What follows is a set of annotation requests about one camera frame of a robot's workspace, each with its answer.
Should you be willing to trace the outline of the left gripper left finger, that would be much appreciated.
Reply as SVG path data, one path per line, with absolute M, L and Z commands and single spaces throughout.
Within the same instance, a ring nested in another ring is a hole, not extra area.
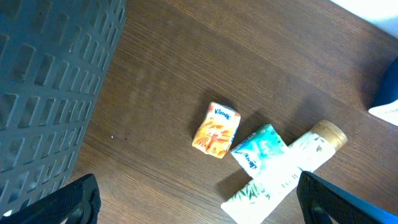
M 96 224 L 101 207 L 100 190 L 93 174 L 86 174 L 27 206 L 1 224 Z

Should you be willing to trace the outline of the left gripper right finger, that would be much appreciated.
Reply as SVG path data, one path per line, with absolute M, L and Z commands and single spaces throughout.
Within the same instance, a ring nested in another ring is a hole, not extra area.
M 397 223 L 397 216 L 308 171 L 300 175 L 297 197 L 305 223 Z

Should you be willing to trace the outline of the white tube with cork cap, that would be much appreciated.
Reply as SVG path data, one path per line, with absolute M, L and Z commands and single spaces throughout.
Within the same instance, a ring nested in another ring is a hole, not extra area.
M 313 172 L 348 141 L 335 124 L 321 120 L 288 146 L 277 163 L 251 179 L 221 204 L 236 223 L 262 223 L 299 183 L 303 171 Z

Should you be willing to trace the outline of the teal tissue pack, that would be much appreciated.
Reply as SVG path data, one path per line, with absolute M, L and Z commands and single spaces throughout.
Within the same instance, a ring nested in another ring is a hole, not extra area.
M 261 126 L 232 149 L 231 154 L 253 179 L 274 166 L 289 151 L 271 124 Z

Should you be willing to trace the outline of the orange tissue pack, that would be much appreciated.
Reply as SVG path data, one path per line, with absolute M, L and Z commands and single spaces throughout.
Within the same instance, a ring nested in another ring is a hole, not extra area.
M 192 146 L 205 154 L 224 158 L 232 145 L 240 120 L 238 112 L 212 101 L 205 119 L 194 135 Z

